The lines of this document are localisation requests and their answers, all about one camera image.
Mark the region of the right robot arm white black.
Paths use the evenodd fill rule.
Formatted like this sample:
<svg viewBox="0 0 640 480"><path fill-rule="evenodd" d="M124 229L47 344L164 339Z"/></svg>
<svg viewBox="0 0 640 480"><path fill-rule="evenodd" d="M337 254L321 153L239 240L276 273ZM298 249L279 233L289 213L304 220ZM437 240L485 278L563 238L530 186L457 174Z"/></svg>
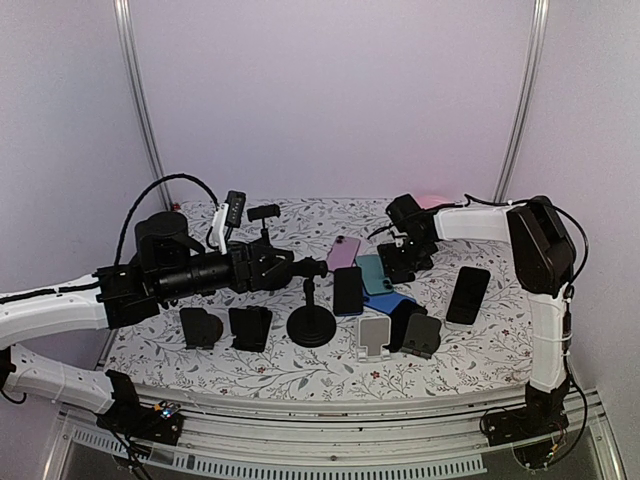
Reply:
<svg viewBox="0 0 640 480"><path fill-rule="evenodd" d="M571 342L569 304L576 248L564 222L569 214L546 196L494 203L467 196L463 203L421 207L410 194L391 201L385 212L397 235L381 244L385 273L404 283L417 272L433 267L433 255L442 241L496 241L511 248L515 276L526 292L533 327L532 370L526 401L517 415L517 427L537 436L552 424L559 402L569 387L565 364Z"/></svg>

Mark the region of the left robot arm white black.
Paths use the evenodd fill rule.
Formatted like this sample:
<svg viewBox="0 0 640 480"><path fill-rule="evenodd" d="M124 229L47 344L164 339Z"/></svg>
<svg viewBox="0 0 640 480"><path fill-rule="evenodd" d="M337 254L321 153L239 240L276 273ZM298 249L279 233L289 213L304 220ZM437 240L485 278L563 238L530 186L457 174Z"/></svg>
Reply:
<svg viewBox="0 0 640 480"><path fill-rule="evenodd" d="M127 264L1 299L1 390L61 401L111 419L128 434L148 426L125 374L83 370L38 355L23 341L76 330L117 330L157 316L171 303L220 289L270 290L287 276L292 252L260 241L214 251L191 237L186 217L161 212L135 227Z"/></svg>

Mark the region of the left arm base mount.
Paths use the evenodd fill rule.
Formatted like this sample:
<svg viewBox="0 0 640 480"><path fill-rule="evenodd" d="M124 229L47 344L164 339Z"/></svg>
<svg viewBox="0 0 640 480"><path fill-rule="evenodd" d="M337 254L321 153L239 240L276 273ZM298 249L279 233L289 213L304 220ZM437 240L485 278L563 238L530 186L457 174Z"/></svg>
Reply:
<svg viewBox="0 0 640 480"><path fill-rule="evenodd" d="M127 439L141 439L170 446L178 444L185 420L180 413L180 404L162 400L153 406L144 406L126 374L115 370L107 370L105 374L113 388L113 404L105 413L96 416L98 427Z"/></svg>

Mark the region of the black phone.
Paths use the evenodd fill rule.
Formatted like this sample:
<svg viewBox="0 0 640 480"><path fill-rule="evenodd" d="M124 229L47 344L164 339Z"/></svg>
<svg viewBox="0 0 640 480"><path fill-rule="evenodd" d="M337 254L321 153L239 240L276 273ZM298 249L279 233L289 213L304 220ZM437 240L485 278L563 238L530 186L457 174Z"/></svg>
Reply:
<svg viewBox="0 0 640 480"><path fill-rule="evenodd" d="M391 353L398 352L402 347L409 319L415 313L427 315L428 310L411 300L402 300L391 312L390 342L387 345Z"/></svg>
<svg viewBox="0 0 640 480"><path fill-rule="evenodd" d="M462 267L446 312L445 321L454 327L472 326L479 314L491 273L476 267Z"/></svg>
<svg viewBox="0 0 640 480"><path fill-rule="evenodd" d="M415 273L406 269L391 269L386 272L393 285L410 283L415 280Z"/></svg>
<svg viewBox="0 0 640 480"><path fill-rule="evenodd" d="M336 316L360 315L364 310L361 269L357 266L334 271L333 313Z"/></svg>

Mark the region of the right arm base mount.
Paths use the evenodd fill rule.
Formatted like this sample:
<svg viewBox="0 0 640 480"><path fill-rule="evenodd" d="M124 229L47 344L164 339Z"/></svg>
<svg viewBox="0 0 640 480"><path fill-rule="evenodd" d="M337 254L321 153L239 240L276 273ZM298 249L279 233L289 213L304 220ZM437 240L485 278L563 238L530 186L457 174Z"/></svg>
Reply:
<svg viewBox="0 0 640 480"><path fill-rule="evenodd" d="M490 446L561 432L569 426L564 409L569 388L568 379L551 392L543 392L527 383L524 406L485 413L479 422L480 431L487 437Z"/></svg>

